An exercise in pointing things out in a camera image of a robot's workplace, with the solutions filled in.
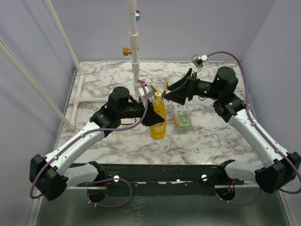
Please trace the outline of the yellow drink bottle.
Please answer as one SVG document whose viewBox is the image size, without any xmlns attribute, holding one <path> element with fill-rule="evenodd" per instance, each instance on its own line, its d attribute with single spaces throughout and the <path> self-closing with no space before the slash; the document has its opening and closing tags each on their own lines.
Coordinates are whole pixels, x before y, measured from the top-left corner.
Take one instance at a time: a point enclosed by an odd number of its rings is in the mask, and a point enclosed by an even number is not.
<svg viewBox="0 0 301 226">
<path fill-rule="evenodd" d="M 166 108 L 161 93 L 155 93 L 152 104 L 155 112 L 155 124 L 150 126 L 150 136 L 155 140 L 163 139 L 166 135 Z"/>
</svg>

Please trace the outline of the yellow bottle cap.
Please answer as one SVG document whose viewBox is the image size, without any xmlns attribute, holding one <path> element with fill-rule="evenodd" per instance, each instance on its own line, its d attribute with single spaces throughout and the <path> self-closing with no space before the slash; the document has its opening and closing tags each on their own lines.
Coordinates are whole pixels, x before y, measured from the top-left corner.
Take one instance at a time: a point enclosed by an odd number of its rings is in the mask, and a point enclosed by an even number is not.
<svg viewBox="0 0 301 226">
<path fill-rule="evenodd" d="M 162 93 L 161 92 L 155 92 L 154 99 L 161 99 L 161 98 L 162 98 Z"/>
</svg>

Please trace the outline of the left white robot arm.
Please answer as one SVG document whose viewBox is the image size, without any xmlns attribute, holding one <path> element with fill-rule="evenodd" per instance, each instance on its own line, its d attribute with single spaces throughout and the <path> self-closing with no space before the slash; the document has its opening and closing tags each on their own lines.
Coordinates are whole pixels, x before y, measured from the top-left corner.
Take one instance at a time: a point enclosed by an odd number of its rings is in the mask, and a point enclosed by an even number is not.
<svg viewBox="0 0 301 226">
<path fill-rule="evenodd" d="M 89 122 L 69 141 L 45 156 L 35 155 L 30 162 L 29 180 L 31 188 L 37 188 L 41 195 L 52 201 L 58 198 L 67 187 L 90 182 L 99 186 L 104 182 L 104 174 L 95 163 L 70 169 L 70 166 L 85 151 L 97 142 L 106 138 L 113 131 L 122 131 L 122 119 L 139 119 L 131 125 L 139 124 L 149 127 L 164 122 L 153 108 L 150 98 L 154 89 L 142 85 L 139 89 L 139 100 L 129 94 L 129 90 L 119 86 L 113 89 L 105 103 L 89 119 Z"/>
</svg>

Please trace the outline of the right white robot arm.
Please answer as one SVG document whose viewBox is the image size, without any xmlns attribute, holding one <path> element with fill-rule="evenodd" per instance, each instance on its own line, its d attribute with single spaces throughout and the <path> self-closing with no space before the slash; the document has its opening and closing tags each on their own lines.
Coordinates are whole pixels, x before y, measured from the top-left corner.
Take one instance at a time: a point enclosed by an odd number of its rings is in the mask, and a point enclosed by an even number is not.
<svg viewBox="0 0 301 226">
<path fill-rule="evenodd" d="M 261 165 L 228 161 L 222 170 L 217 171 L 217 181 L 223 185 L 233 179 L 250 181 L 272 194 L 300 176 L 301 157 L 278 144 L 254 119 L 235 94 L 237 84 L 238 78 L 229 67 L 220 67 L 213 82 L 202 81 L 189 70 L 183 78 L 168 86 L 163 97 L 181 105 L 194 96 L 214 100 L 215 112 L 243 136 L 261 161 Z"/>
</svg>

